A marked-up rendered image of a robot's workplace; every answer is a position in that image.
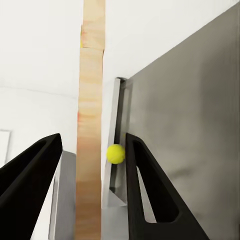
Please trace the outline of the jigsaw puzzle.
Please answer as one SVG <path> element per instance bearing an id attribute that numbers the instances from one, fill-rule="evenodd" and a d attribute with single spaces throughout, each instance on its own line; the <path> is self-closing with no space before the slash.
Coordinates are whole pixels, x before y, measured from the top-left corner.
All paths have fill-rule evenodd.
<path id="1" fill-rule="evenodd" d="M 83 7 L 79 52 L 75 240 L 101 240 L 106 0 L 84 0 Z"/>

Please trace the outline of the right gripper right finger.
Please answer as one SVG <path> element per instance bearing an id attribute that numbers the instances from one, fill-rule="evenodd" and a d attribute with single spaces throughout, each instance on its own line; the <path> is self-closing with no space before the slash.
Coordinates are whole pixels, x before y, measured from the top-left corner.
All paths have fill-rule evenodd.
<path id="1" fill-rule="evenodd" d="M 125 134 L 129 240 L 210 240 L 145 142 Z M 139 168 L 156 223 L 147 222 Z"/>

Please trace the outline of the tennis ball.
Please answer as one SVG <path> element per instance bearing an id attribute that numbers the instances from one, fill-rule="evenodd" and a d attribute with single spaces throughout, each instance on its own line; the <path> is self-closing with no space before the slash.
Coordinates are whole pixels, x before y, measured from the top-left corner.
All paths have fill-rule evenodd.
<path id="1" fill-rule="evenodd" d="M 126 150 L 121 144 L 113 144 L 106 151 L 107 160 L 112 164 L 120 164 L 126 159 Z"/>

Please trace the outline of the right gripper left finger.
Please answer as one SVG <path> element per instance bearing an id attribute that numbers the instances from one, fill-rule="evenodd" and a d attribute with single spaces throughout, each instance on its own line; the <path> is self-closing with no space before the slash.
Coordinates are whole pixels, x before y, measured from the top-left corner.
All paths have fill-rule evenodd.
<path id="1" fill-rule="evenodd" d="M 0 240 L 30 240 L 63 145 L 46 136 L 0 168 Z"/>

